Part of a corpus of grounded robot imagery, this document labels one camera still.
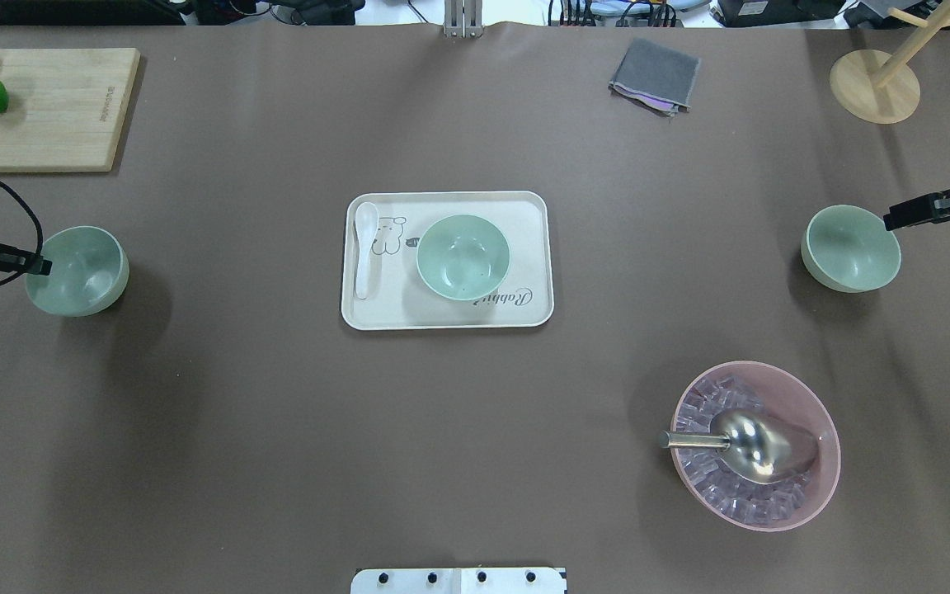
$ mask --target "round wooden base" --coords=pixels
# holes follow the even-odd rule
[[[896,124],[919,106],[919,79],[907,64],[882,87],[872,86],[871,75],[889,58],[890,54],[877,49],[857,49],[838,58],[830,69],[830,90],[853,116],[875,124]]]

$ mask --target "spoon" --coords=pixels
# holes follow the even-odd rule
[[[810,432],[753,410],[725,410],[713,417],[709,430],[663,431],[659,445],[719,449],[729,469],[762,485],[804,473],[819,454],[816,438]]]
[[[359,299],[369,297],[369,253],[380,226],[380,210],[372,202],[362,202],[354,213],[354,227],[358,232],[358,274],[354,294]]]

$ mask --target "wire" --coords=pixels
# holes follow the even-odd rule
[[[585,14],[581,15],[581,26],[596,26],[596,19],[592,16],[592,0],[585,0]]]
[[[2,181],[0,181],[0,188],[4,189],[4,191],[7,191],[8,195],[12,196],[12,199],[16,200],[17,204],[20,204],[20,207],[23,208],[24,213],[29,215],[31,222],[35,225],[35,259],[38,259],[38,256],[42,255],[42,225],[39,224],[39,218],[36,217],[35,213],[31,211],[31,207],[29,207],[27,203],[21,198],[21,196],[17,195],[10,186],[5,185],[2,183]],[[7,278],[0,280],[0,286],[5,285],[7,282],[15,281],[16,278],[22,274],[24,274],[24,271],[12,273],[11,275],[7,276]]]
[[[619,16],[618,20],[614,22],[614,26],[629,26],[629,21],[625,20],[625,17],[629,16],[629,11],[631,11],[637,4],[647,4],[649,7],[651,7],[652,11],[655,11],[655,4],[651,4],[651,0],[637,0],[636,2],[630,2],[628,7],[625,7],[625,12],[622,12],[622,16]]]
[[[648,26],[662,27],[676,26],[676,8],[671,7],[666,0],[662,0],[662,4],[655,11],[655,19],[647,24]]]
[[[229,0],[229,7],[233,9],[238,15],[244,15],[246,17],[260,17],[265,15],[267,12],[274,10],[274,4],[269,5],[269,7],[263,12],[244,12],[237,8],[237,5],[233,4],[233,0]]]
[[[294,24],[294,26],[306,26],[306,21],[303,21],[303,22],[295,22],[295,15],[297,15],[298,12],[299,12],[299,11],[294,10],[294,8],[293,8],[293,10],[291,10],[291,14],[288,15],[288,20],[284,20],[284,19],[280,18],[280,16],[276,16],[276,11],[274,11],[274,10],[271,10],[271,11],[270,11],[270,15],[271,15],[272,17],[274,17],[274,20],[277,21],[277,22],[283,22],[283,23],[285,23],[285,24]]]
[[[412,0],[406,0],[406,4],[410,5],[410,8],[412,8],[412,11],[416,13],[416,16],[420,17],[420,20],[422,20],[423,22],[429,22],[426,16],[423,16],[423,12],[420,12],[419,10],[417,10],[417,7],[414,7],[414,5],[412,5]]]

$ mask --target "metal bracket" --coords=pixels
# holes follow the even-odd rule
[[[359,570],[350,594],[567,594],[566,568]]]
[[[482,37],[482,0],[445,0],[446,37]]]

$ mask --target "bowl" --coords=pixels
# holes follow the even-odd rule
[[[493,293],[505,280],[510,261],[505,234],[474,214],[441,219],[417,244],[420,278],[446,299],[468,301]]]
[[[889,285],[901,270],[901,244],[877,214],[837,204],[808,221],[802,260],[816,281],[842,293]]]
[[[53,262],[49,276],[27,275],[27,296],[36,308],[56,316],[89,316],[113,304],[127,286],[127,253],[112,233],[72,227],[42,245]]]
[[[689,387],[681,395],[680,402],[676,405],[670,429],[674,431],[681,429],[678,427],[676,420],[681,415],[681,407],[684,405],[685,396],[689,395],[689,392],[696,390],[697,386],[702,386],[703,380],[717,383],[727,379],[728,376],[734,376],[736,380],[750,387],[750,390],[757,395],[757,398],[764,405],[763,410],[761,410],[762,413],[806,429],[816,437],[819,451],[816,462],[808,470],[807,482],[803,485],[804,503],[785,519],[761,524],[739,522],[725,515],[723,511],[715,507],[698,491],[694,482],[683,470],[681,450],[672,449],[670,452],[672,459],[674,459],[676,473],[680,475],[684,486],[691,492],[691,495],[694,495],[713,514],[735,524],[735,526],[757,531],[796,529],[796,527],[802,526],[802,524],[819,515],[819,512],[822,512],[826,504],[830,502],[830,498],[834,496],[834,490],[838,487],[838,480],[841,477],[841,444],[838,441],[838,433],[834,429],[834,422],[830,420],[830,414],[826,412],[823,403],[797,377],[772,365],[763,364],[763,362],[732,361],[717,365],[717,367],[709,369],[696,377],[694,381],[691,381]]]

